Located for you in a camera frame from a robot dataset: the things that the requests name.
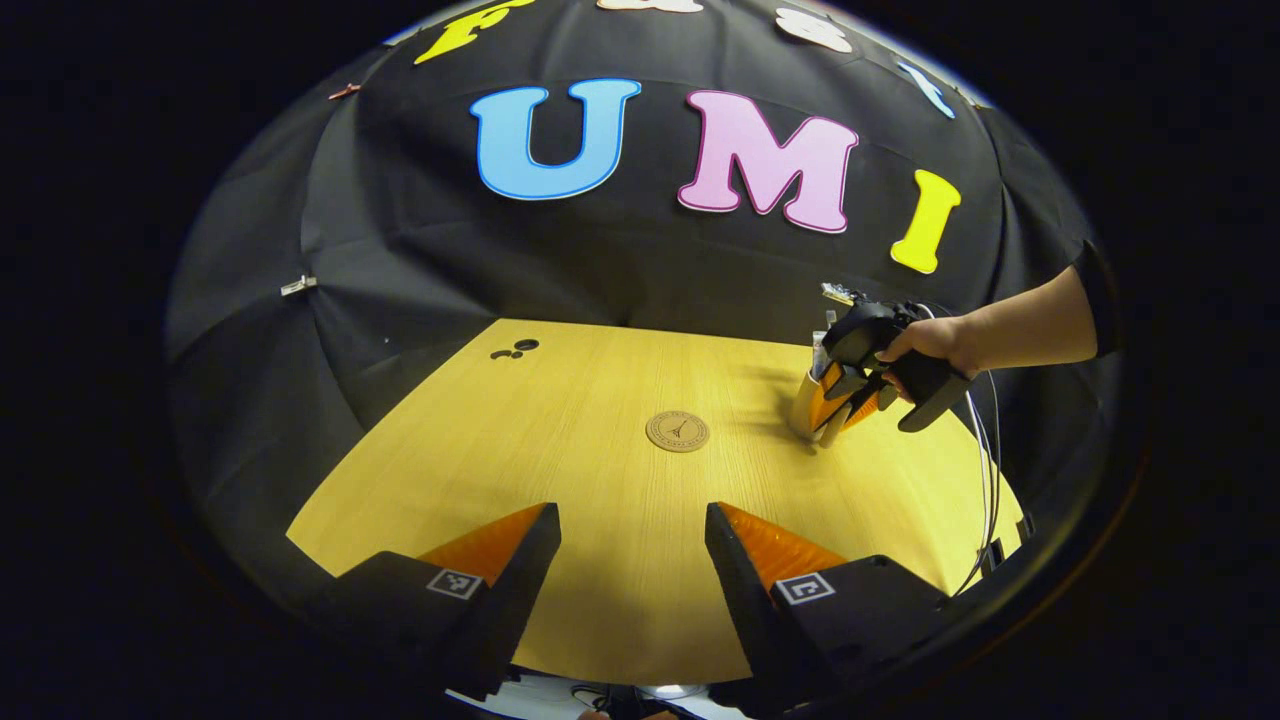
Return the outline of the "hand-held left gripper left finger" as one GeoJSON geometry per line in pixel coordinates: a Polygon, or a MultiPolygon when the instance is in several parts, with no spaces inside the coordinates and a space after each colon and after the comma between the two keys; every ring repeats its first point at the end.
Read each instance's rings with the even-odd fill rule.
{"type": "Polygon", "coordinates": [[[394,676],[485,700],[507,678],[559,546],[557,503],[535,503],[417,557],[374,553],[333,577],[306,612],[394,676]]]}

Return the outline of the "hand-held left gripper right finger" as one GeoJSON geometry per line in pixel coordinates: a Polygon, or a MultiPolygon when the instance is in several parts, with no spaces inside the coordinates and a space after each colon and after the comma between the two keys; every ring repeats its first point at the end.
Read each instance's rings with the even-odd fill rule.
{"type": "Polygon", "coordinates": [[[794,716],[882,682],[941,632],[951,597],[893,559],[847,560],[731,503],[705,547],[750,667],[740,708],[794,716]]]}

